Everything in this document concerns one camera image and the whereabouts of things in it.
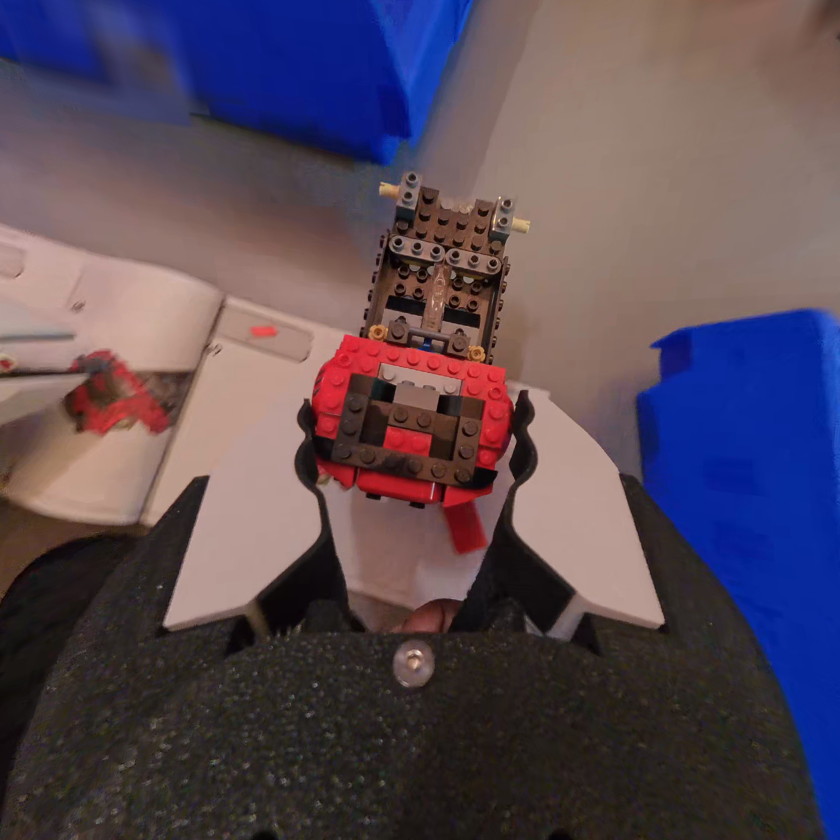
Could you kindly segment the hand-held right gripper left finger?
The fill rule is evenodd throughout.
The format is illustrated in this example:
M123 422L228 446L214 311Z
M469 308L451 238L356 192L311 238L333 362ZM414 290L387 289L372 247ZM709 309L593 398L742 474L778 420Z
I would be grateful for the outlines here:
M244 619L259 640L305 622L364 632L350 609L318 487L309 400L279 402L232 444L207 480L164 615L167 631Z

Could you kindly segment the blue plastic storage bin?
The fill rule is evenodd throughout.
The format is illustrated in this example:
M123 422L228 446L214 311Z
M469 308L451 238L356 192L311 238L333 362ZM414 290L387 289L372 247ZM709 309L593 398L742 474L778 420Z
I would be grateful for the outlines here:
M800 309L678 329L637 395L644 487L749 621L839 834L839 326Z
M422 135L472 5L2 1L2 58L80 107L202 115L388 164Z

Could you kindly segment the red and black lego car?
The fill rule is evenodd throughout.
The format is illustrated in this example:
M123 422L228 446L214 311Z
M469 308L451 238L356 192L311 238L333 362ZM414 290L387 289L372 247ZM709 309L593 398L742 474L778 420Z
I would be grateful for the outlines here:
M417 171L381 183L393 202L363 323L311 394L318 467L368 497L456 507L490 493L512 403L494 350L507 243L527 233L511 196L447 198Z

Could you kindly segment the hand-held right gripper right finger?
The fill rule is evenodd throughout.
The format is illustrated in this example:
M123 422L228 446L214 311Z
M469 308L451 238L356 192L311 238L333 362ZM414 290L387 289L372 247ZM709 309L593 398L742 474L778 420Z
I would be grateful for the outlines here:
M512 607L529 631L571 641L598 616L658 630L655 583L617 467L545 394L520 391L507 492L461 605L461 631Z

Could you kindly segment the person's right hand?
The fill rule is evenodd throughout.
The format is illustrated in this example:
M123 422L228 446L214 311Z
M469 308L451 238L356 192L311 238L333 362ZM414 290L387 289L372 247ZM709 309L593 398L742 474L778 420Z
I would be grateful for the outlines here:
M462 606L461 601L441 598L427 602L411 612L389 634L445 634Z

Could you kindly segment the lego instruction booklet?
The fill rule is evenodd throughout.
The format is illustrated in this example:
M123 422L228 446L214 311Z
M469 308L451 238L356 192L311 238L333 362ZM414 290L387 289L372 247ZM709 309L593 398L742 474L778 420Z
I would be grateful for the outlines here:
M102 526L161 520L279 402L311 403L346 336L238 301L181 272L2 227L2 492L40 515ZM456 507L368 497L329 478L349 588L417 607L464 601L508 489Z

